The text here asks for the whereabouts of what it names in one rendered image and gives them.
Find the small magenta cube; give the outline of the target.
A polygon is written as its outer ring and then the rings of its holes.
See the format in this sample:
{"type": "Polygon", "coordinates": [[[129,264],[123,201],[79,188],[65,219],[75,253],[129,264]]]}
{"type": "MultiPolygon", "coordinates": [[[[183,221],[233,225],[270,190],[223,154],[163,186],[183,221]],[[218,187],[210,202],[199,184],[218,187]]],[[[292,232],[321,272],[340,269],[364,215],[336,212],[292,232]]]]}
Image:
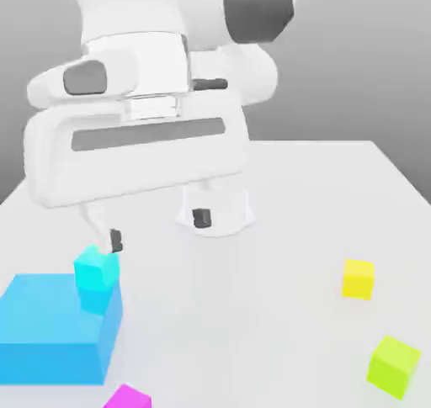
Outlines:
{"type": "Polygon", "coordinates": [[[152,408],[152,398],[128,384],[122,384],[103,408],[152,408]]]}

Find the small lime green cube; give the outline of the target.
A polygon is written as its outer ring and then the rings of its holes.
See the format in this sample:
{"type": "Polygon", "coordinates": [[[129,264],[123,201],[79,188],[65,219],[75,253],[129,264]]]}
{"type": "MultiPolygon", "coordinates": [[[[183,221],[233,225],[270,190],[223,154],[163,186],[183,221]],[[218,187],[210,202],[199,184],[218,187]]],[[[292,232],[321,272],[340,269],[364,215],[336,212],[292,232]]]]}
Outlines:
{"type": "Polygon", "coordinates": [[[421,351],[392,336],[384,336],[372,352],[367,381],[402,400],[421,357],[421,351]]]}

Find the small cyan cube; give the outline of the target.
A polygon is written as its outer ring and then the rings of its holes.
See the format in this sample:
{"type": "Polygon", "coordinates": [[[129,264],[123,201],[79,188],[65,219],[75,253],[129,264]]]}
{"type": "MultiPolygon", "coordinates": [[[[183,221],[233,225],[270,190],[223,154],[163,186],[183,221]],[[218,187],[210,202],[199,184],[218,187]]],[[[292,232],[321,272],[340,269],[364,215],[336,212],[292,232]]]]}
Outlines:
{"type": "Polygon", "coordinates": [[[97,246],[88,246],[73,262],[78,289],[105,292],[120,277],[120,260],[116,252],[102,253],[97,246]]]}

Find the small yellow cube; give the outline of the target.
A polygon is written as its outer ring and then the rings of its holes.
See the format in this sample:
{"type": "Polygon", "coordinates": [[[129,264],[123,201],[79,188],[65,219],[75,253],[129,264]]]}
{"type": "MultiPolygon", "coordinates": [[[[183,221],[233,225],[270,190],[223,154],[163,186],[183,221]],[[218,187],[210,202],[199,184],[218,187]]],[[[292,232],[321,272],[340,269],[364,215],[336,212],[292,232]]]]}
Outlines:
{"type": "Polygon", "coordinates": [[[343,269],[342,296],[371,300],[375,282],[374,263],[346,259],[343,269]]]}

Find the large blue box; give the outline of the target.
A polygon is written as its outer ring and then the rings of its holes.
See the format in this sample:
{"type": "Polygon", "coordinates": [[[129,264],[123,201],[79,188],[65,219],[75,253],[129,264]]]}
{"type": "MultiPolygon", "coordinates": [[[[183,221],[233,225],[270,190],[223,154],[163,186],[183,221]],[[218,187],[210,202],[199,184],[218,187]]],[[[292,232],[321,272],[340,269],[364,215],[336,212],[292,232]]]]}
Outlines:
{"type": "Polygon", "coordinates": [[[0,385],[101,385],[122,320],[120,286],[18,274],[0,296],[0,385]]]}

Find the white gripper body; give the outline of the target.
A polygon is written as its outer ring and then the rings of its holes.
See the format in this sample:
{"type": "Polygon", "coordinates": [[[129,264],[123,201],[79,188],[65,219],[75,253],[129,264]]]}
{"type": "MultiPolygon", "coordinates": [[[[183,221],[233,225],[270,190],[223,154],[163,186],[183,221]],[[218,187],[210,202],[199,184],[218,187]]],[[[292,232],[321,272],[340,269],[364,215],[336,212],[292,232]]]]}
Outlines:
{"type": "Polygon", "coordinates": [[[34,201],[47,208],[73,206],[242,172],[247,124],[236,94],[186,94],[178,117],[138,124],[175,132],[190,123],[223,121],[225,131],[183,139],[73,151],[72,135],[132,127],[129,101],[63,104],[34,115],[24,130],[24,171],[34,201]]]}

